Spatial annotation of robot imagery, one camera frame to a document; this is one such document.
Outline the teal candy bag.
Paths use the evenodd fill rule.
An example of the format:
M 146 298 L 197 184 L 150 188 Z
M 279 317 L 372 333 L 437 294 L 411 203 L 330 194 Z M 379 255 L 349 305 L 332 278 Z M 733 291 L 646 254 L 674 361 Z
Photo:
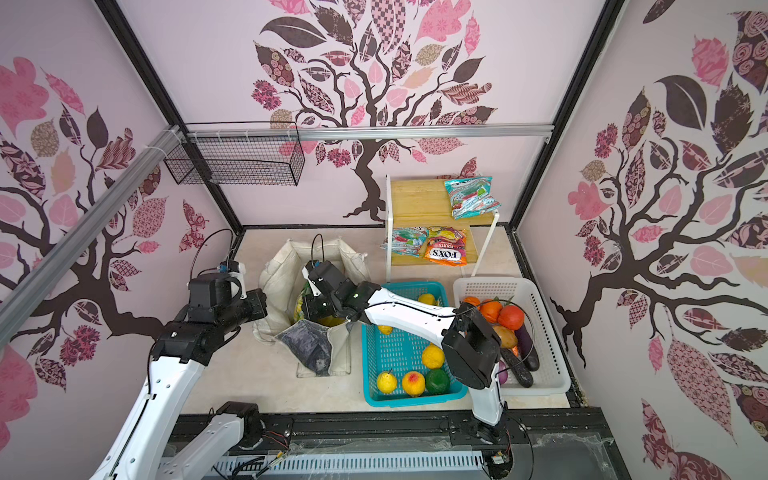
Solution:
M 465 219 L 495 211 L 500 203 L 491 195 L 492 178 L 488 176 L 445 180 L 453 219 Z

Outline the yellow-green candy bag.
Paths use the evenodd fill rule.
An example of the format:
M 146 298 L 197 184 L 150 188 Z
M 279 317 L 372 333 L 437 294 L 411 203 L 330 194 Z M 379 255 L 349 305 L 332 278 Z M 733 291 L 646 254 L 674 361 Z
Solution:
M 302 293 L 297 297 L 297 301 L 294 308 L 293 319 L 295 322 L 305 319 L 304 304 L 305 304 L 305 294 Z

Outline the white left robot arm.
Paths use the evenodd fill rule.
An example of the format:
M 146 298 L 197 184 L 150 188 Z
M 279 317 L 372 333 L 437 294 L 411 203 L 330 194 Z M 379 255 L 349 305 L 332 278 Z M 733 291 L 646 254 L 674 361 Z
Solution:
M 170 461 L 162 460 L 182 408 L 213 355 L 267 314 L 267 297 L 231 274 L 190 281 L 189 301 L 150 349 L 147 376 L 95 479 L 202 479 L 235 446 L 256 447 L 264 424 L 255 404 L 229 402 Z

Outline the beige canvas tote bag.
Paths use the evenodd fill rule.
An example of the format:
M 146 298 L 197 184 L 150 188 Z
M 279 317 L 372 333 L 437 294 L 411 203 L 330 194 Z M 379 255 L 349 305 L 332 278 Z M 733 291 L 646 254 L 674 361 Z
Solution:
M 349 322 L 306 313 L 305 304 L 314 297 L 304 267 L 328 261 L 358 284 L 370 279 L 366 257 L 341 239 L 323 243 L 318 235 L 312 243 L 286 241 L 261 272 L 267 316 L 255 322 L 253 336 L 263 344 L 285 346 L 298 361 L 299 378 L 348 375 L 352 366 Z

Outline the yellow banana bunch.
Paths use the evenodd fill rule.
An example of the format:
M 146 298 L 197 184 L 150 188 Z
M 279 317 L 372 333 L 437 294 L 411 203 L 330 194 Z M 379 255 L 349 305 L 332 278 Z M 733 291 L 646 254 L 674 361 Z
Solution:
M 322 318 L 322 319 L 318 320 L 318 323 L 320 325 L 325 326 L 325 327 L 329 327 L 329 328 L 336 327 L 336 326 L 339 326 L 339 325 L 343 325 L 345 322 L 346 322 L 346 319 L 344 319 L 344 318 L 337 318 L 337 317 L 334 317 L 334 316 L 329 316 L 329 317 L 325 317 L 325 318 Z

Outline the brown potato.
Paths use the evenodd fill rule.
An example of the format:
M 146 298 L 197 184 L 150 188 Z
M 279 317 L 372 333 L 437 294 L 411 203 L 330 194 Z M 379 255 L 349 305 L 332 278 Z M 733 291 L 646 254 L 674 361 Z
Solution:
M 501 325 L 494 325 L 493 330 L 499 337 L 503 349 L 514 349 L 518 345 L 518 339 L 513 330 Z

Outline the dark purple eggplant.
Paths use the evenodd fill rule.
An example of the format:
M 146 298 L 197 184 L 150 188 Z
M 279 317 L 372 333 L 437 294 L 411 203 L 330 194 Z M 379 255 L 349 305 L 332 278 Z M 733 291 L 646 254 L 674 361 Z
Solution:
M 514 376 L 519 385 L 523 388 L 530 388 L 533 386 L 533 376 L 518 355 L 511 349 L 502 349 L 501 357 L 507 365 L 507 371 Z

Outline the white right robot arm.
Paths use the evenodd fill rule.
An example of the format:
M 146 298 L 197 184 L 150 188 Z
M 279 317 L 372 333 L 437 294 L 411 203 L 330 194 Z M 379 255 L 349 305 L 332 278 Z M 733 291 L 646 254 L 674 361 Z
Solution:
M 441 348 L 454 377 L 468 388 L 476 420 L 496 426 L 504 411 L 498 380 L 501 339 L 479 309 L 425 305 L 387 288 L 354 283 L 329 261 L 308 262 L 302 275 L 312 294 L 325 299 L 346 320 L 388 326 L 418 336 Z

